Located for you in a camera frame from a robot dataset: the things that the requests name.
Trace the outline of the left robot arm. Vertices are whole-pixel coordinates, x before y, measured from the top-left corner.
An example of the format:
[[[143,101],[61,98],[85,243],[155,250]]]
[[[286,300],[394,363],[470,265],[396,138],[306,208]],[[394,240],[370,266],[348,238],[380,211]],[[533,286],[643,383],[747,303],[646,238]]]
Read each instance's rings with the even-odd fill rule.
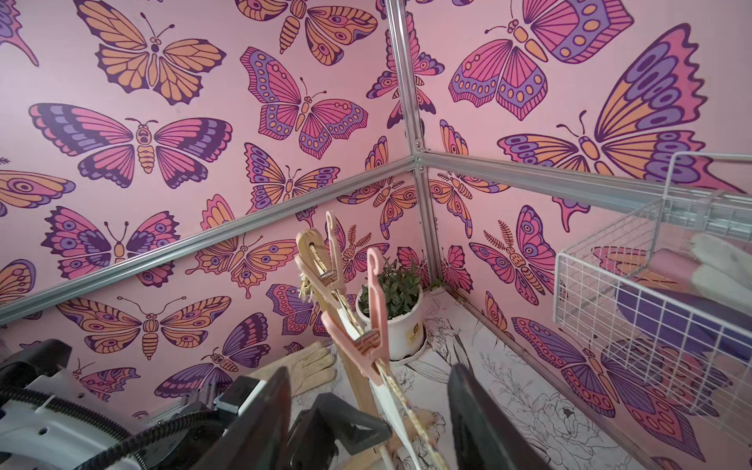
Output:
[[[205,385],[159,423],[123,424],[67,370],[71,348],[47,340],[1,366],[5,469],[326,469],[392,436],[384,420],[334,394],[293,413],[292,399],[334,374],[314,345],[235,379]]]

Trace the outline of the pink clothespin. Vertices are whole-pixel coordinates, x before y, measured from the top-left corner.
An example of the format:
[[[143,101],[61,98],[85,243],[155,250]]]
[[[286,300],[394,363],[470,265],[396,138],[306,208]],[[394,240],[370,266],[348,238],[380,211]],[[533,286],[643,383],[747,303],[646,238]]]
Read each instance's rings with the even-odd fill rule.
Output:
[[[316,229],[306,229],[296,237],[295,262],[301,272],[302,291],[309,295],[317,282],[340,294],[347,293],[342,250],[335,235],[339,225],[334,211],[326,213],[325,237]]]
[[[376,386],[383,385],[390,360],[386,300],[378,282],[382,269],[375,249],[367,251],[367,300],[370,327],[365,327],[350,308],[343,294],[324,287],[325,302],[335,309],[335,317],[323,313],[321,319],[330,337],[356,365],[362,375]]]

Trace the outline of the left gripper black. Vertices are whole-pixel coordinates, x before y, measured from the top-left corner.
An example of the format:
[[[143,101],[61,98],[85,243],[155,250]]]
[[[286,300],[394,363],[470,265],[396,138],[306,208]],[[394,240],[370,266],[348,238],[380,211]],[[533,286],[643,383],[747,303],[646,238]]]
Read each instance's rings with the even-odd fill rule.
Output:
[[[332,393],[319,395],[310,409],[290,418],[280,469],[327,469],[339,448],[355,456],[389,441],[390,425]]]

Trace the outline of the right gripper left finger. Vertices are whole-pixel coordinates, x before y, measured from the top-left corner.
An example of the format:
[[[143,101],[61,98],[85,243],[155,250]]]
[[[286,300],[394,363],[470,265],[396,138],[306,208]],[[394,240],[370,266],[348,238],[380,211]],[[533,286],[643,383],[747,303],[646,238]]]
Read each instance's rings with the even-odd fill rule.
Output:
[[[291,418],[288,369],[268,379],[237,378],[219,400],[230,417],[224,434],[194,465],[196,469],[280,469]]]

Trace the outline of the white postcard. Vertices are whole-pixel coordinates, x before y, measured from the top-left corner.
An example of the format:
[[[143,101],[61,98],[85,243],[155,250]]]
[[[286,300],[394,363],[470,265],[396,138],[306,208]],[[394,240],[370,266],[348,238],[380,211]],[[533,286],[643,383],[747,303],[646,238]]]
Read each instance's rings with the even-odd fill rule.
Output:
[[[390,424],[393,434],[397,436],[398,443],[407,451],[412,460],[414,469],[422,469],[421,446],[415,446],[419,440],[418,430],[407,415],[407,409],[398,398],[384,384],[380,386],[369,383],[375,401],[383,412],[383,416]]]

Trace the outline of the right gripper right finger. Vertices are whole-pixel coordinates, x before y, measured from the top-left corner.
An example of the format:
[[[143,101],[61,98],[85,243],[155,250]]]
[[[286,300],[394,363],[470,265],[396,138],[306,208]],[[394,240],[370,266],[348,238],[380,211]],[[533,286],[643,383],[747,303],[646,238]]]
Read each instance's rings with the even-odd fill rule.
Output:
[[[458,468],[535,470],[550,467],[463,364],[454,365],[450,372],[448,402]]]

